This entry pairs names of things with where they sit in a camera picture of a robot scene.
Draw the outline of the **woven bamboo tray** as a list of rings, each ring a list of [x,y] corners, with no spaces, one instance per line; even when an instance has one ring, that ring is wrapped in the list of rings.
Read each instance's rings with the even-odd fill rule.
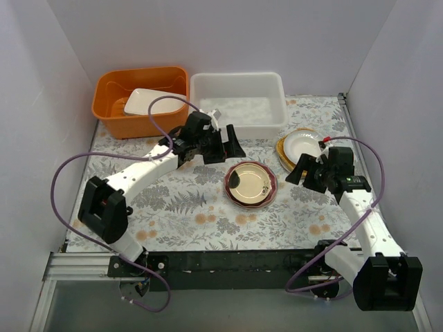
[[[297,129],[297,130],[310,130],[310,131],[314,131],[314,130],[311,130],[311,129],[308,129],[308,128],[300,128],[300,129]],[[283,140],[286,137],[287,136],[279,139],[279,141],[276,143],[275,150],[276,150],[276,154],[278,155],[278,158],[279,158],[280,163],[282,164],[282,166],[288,172],[291,172],[294,169],[294,167],[296,166],[296,164],[292,163],[284,154],[284,151],[283,151]]]

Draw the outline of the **white deep plate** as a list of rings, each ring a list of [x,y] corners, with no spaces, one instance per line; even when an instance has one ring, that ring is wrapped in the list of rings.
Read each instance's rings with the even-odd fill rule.
[[[321,154],[318,142],[321,140],[321,135],[315,131],[296,130],[283,140],[283,151],[285,156],[296,164],[302,154],[318,157]]]

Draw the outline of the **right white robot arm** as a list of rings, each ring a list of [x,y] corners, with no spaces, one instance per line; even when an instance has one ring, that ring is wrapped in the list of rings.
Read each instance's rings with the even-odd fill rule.
[[[322,275],[335,270],[352,286],[362,311],[413,310],[422,264],[417,257],[409,257],[390,235],[369,182],[354,173],[352,149],[328,147],[319,157],[301,154],[286,180],[333,194],[361,245],[363,256],[357,257],[341,239],[327,244],[314,256],[314,269]]]

